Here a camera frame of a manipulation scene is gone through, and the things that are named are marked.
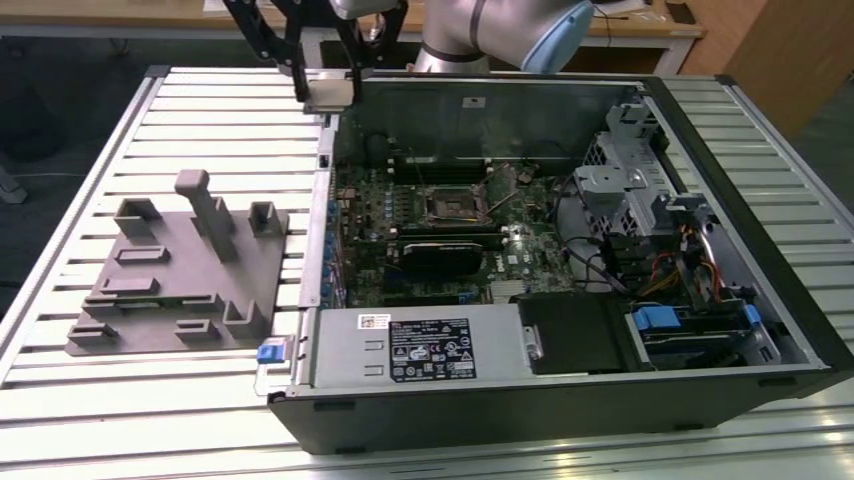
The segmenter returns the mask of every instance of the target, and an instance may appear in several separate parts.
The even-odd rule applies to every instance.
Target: motherboard
[[[550,221],[563,178],[523,159],[339,165],[346,307],[507,303],[574,288]]]

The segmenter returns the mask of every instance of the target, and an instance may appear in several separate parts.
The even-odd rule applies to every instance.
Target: wooden desk
[[[204,16],[203,0],[0,0],[0,36],[240,39],[227,16]],[[664,13],[663,0],[655,11]],[[264,11],[271,24],[284,25],[277,11]],[[410,5],[402,41],[420,42],[424,11]],[[586,47],[646,48],[663,51],[655,72],[676,73],[694,40],[706,30],[699,25],[666,22],[595,19],[584,39]],[[334,39],[332,32],[308,36],[313,41]],[[309,45],[308,59],[317,51]]]

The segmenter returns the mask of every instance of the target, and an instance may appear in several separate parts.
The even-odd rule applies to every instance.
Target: warning label
[[[398,383],[478,377],[467,318],[388,322],[388,344]]]

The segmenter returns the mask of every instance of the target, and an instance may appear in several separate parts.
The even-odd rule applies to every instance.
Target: wooden cabinet
[[[854,1],[686,0],[707,28],[682,67],[731,75],[793,137],[854,68]]]

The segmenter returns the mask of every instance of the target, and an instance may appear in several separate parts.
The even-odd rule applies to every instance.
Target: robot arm
[[[352,102],[370,71],[398,41],[407,0],[271,0],[287,18],[284,38],[267,24],[256,0],[223,0],[257,56],[293,77],[296,100],[309,101],[300,48],[304,27],[335,28],[351,65]],[[486,55],[528,73],[555,73],[580,45],[594,16],[591,0],[428,0],[416,71],[487,73]],[[383,31],[366,39],[358,18],[383,16]]]
[[[486,55],[523,72],[568,63],[590,29],[590,0],[431,0],[415,70],[486,73]]]

